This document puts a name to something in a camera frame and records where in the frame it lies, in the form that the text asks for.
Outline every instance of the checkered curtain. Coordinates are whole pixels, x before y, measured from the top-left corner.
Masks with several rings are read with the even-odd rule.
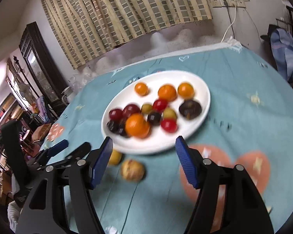
[[[41,0],[74,68],[146,33],[211,19],[207,0]]]

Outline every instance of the glass panel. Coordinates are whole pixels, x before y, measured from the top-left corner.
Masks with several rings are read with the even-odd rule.
[[[52,102],[59,99],[55,94],[54,90],[52,89],[51,85],[49,84],[45,74],[42,72],[37,62],[36,56],[34,55],[32,50],[30,51],[29,56],[27,57],[27,61],[29,62],[37,80],[39,81],[41,87],[43,88],[49,99]]]

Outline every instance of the orange heart pattern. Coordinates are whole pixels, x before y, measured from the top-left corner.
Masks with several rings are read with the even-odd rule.
[[[64,131],[64,127],[59,124],[53,124],[50,131],[46,137],[48,141],[53,142],[55,138],[59,137]]]
[[[246,171],[248,172],[248,174],[250,175],[250,177],[252,178],[258,191],[260,193],[264,192],[269,182],[270,163],[266,155],[262,153],[261,151],[259,150],[250,151],[240,156],[235,161],[235,163],[232,164],[227,153],[225,153],[222,149],[216,146],[194,144],[194,145],[190,145],[189,147],[198,150],[203,158],[209,158],[219,166],[232,168],[236,164],[243,165]],[[200,190],[194,189],[193,186],[188,183],[186,175],[181,166],[180,166],[180,181],[187,196],[195,203],[197,201],[197,197],[199,195]],[[226,186],[225,185],[219,186],[216,212],[214,216],[211,233],[220,229],[224,205],[225,205],[225,193],[226,193]]]

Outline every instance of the blue gripper pad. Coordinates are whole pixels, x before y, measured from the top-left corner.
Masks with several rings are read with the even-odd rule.
[[[100,184],[108,161],[110,160],[113,150],[113,140],[109,137],[105,138],[100,149],[100,156],[92,168],[91,185],[93,189]]]
[[[68,147],[68,141],[62,140],[53,147],[49,148],[48,151],[48,157],[54,157],[58,153],[60,153],[62,150],[66,149]]]
[[[189,154],[189,147],[182,136],[178,136],[175,143],[176,152],[186,174],[189,184],[193,185],[195,189],[199,188],[199,180],[197,177],[197,167],[195,165],[195,160],[191,158]]]

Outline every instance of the plate rim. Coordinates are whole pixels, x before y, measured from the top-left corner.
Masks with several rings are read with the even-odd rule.
[[[149,74],[149,75],[146,75],[138,80],[135,81],[135,83],[139,82],[139,81],[143,81],[144,79],[148,78],[148,77],[151,77],[155,74],[165,74],[165,73],[171,73],[171,72],[184,72],[184,73],[187,73],[187,74],[191,74],[191,75],[194,75],[198,78],[200,78],[202,80],[202,82],[205,84],[206,88],[207,88],[207,92],[208,92],[208,102],[207,102],[207,106],[205,108],[205,111],[203,112],[202,114],[202,122],[201,124],[192,132],[190,133],[188,136],[185,136],[184,139],[186,140],[187,138],[189,138],[191,135],[193,135],[193,133],[201,127],[201,125],[203,124],[203,122],[205,121],[206,119],[206,116],[208,114],[208,111],[209,111],[209,108],[210,108],[210,105],[211,105],[211,92],[209,90],[209,87],[207,85],[207,83],[198,75],[192,73],[192,72],[188,72],[188,71],[184,71],[184,70],[165,70],[165,71],[159,71],[159,72],[156,72],[156,73],[152,73],[152,74]],[[104,113],[102,115],[102,118],[101,118],[101,133],[102,133],[102,136],[103,138],[105,138],[106,135],[105,132],[104,132],[104,126],[105,124],[103,124],[103,117],[106,115],[106,113],[108,112],[108,107],[109,105],[111,104],[111,102],[119,95],[121,94],[122,91],[124,91],[126,88],[128,88],[129,86],[131,86],[131,84],[127,85],[124,89],[122,89],[115,97],[113,97],[113,99],[109,102],[109,104],[107,105],[107,107],[105,108],[104,110]],[[169,150],[172,146],[169,146],[169,147],[164,147],[164,148],[157,148],[155,150],[142,150],[140,152],[132,152],[132,150],[127,150],[127,148],[123,148],[122,146],[118,146],[117,147],[117,151],[123,153],[123,154],[130,154],[130,155],[152,155],[152,154],[156,154],[156,153],[160,153],[160,152],[163,152],[163,151],[166,151],[166,150]]]

